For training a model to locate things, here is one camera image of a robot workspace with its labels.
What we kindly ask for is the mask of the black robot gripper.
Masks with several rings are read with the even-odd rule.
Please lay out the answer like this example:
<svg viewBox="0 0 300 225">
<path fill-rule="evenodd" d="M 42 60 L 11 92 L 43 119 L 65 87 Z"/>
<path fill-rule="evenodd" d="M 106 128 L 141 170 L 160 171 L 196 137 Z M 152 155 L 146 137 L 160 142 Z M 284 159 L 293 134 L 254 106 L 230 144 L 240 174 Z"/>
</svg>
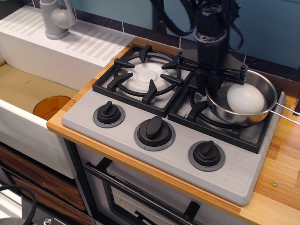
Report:
<svg viewBox="0 0 300 225">
<path fill-rule="evenodd" d="M 186 70 L 197 70 L 195 80 L 202 96 L 206 96 L 207 93 L 210 97 L 214 97 L 222 82 L 243 85 L 246 81 L 248 66 L 230 53 L 225 53 L 218 58 L 215 53 L 198 54 L 196 49 L 185 49 L 177 51 L 176 55 L 179 57 L 179 66 Z"/>
</svg>

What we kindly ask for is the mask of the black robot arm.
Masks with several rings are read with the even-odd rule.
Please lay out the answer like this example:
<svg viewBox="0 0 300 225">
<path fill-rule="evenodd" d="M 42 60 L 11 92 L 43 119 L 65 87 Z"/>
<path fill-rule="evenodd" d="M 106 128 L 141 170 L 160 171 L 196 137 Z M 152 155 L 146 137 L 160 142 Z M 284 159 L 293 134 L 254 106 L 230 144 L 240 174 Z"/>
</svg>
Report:
<svg viewBox="0 0 300 225">
<path fill-rule="evenodd" d="M 229 51 L 230 30 L 241 31 L 234 21 L 240 16 L 240 5 L 234 0 L 201 0 L 195 10 L 194 37 L 196 49 L 177 52 L 178 65 L 195 71 L 198 91 L 216 93 L 223 81 L 243 84 L 248 66 Z"/>
</svg>

